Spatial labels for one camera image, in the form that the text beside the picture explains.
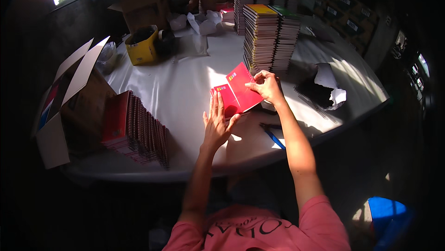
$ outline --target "blue handle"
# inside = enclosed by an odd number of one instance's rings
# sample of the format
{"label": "blue handle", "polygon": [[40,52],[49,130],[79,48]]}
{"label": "blue handle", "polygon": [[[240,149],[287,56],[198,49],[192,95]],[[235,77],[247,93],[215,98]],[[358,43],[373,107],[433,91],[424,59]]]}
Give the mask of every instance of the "blue handle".
{"label": "blue handle", "polygon": [[272,141],[275,142],[281,149],[286,149],[286,147],[283,144],[281,144],[281,142],[278,140],[277,137],[275,137],[275,135],[272,132],[268,130],[265,130],[265,132],[269,135]]}

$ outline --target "white table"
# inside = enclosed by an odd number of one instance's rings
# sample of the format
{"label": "white table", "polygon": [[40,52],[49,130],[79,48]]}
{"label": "white table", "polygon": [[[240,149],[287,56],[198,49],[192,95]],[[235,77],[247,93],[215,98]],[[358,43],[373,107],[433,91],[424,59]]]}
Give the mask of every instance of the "white table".
{"label": "white table", "polygon": [[[306,16],[305,26],[323,27],[321,22]],[[363,118],[381,106],[388,98],[380,81],[363,58],[335,31],[325,27],[335,43],[320,42],[300,35],[292,60],[300,64],[330,63],[340,87],[347,91],[347,100],[331,112],[337,124],[322,118],[294,91],[295,84],[282,82],[287,102],[301,128],[311,142],[334,133]],[[191,30],[176,34],[181,36]],[[188,57],[179,61],[169,59],[155,66],[133,66],[122,43],[118,52],[119,65],[106,76],[117,92],[132,90],[142,99],[145,108],[170,131],[168,147],[170,170],[150,163],[140,165],[122,154],[103,151],[87,158],[76,159],[64,166],[67,175],[114,181],[166,182],[184,181],[190,175],[203,142],[203,111],[208,110],[209,90],[225,84],[225,76],[243,61],[243,36],[233,31],[210,35],[205,57]],[[252,112],[247,120],[236,126],[229,141],[216,153],[214,175],[254,170],[286,156],[258,125],[260,122],[279,124],[278,116]],[[275,135],[283,142],[282,133]]]}

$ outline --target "green notebook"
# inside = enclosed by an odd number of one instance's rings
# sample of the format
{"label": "green notebook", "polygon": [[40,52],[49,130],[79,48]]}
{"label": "green notebook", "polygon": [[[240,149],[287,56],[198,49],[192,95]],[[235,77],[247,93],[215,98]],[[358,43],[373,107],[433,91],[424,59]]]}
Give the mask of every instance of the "green notebook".
{"label": "green notebook", "polygon": [[302,20],[303,16],[301,14],[296,14],[293,12],[290,12],[285,7],[281,6],[268,6],[270,9],[278,13],[279,16],[286,18],[286,19],[293,19],[293,20]]}

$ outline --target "pliers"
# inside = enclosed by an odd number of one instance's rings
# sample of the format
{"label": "pliers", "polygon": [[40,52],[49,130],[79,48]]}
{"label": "pliers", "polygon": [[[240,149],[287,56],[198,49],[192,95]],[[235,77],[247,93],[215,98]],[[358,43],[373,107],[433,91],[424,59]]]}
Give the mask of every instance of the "pliers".
{"label": "pliers", "polygon": [[268,125],[268,124],[264,124],[264,123],[260,123],[259,126],[261,126],[264,129],[264,132],[266,132],[269,137],[272,139],[273,142],[275,142],[281,149],[286,149],[286,147],[281,144],[281,142],[278,140],[277,137],[275,137],[275,135],[270,132],[270,129],[280,129],[282,130],[283,128],[281,126],[278,125]]}

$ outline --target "finger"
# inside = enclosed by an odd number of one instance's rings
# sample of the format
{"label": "finger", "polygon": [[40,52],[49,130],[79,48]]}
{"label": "finger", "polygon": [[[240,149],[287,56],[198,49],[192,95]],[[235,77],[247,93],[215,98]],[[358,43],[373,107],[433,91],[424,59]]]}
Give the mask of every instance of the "finger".
{"label": "finger", "polygon": [[213,107],[212,107],[212,112],[213,112],[213,116],[217,116],[218,115],[218,93],[216,92],[213,94]]}
{"label": "finger", "polygon": [[266,71],[266,70],[261,70],[260,71],[261,74],[264,76],[264,78],[269,78],[269,77],[275,77],[275,74],[273,74],[272,72]]}
{"label": "finger", "polygon": [[209,118],[207,117],[206,111],[203,113],[203,121],[204,121],[204,127],[207,127],[207,123],[209,122]]}
{"label": "finger", "polygon": [[238,122],[238,120],[241,118],[240,114],[234,114],[233,117],[231,117],[229,121],[229,125],[227,126],[227,132],[232,132],[233,126]]}
{"label": "finger", "polygon": [[258,82],[258,80],[263,79],[263,73],[260,71],[257,74],[255,74],[255,76],[253,76],[253,80],[255,80],[256,82]]}
{"label": "finger", "polygon": [[259,88],[261,85],[257,84],[257,83],[245,83],[244,84],[246,87],[248,87],[249,89],[251,89],[254,92],[258,92]]}
{"label": "finger", "polygon": [[281,88],[281,80],[280,80],[280,78],[279,77],[275,77],[275,80],[278,83],[278,87],[280,88],[281,93],[283,93],[283,89]]}
{"label": "finger", "polygon": [[218,92],[218,116],[224,118],[224,101],[220,92]]}
{"label": "finger", "polygon": [[212,109],[213,109],[213,97],[210,97],[210,104],[209,104],[209,119],[212,118]]}

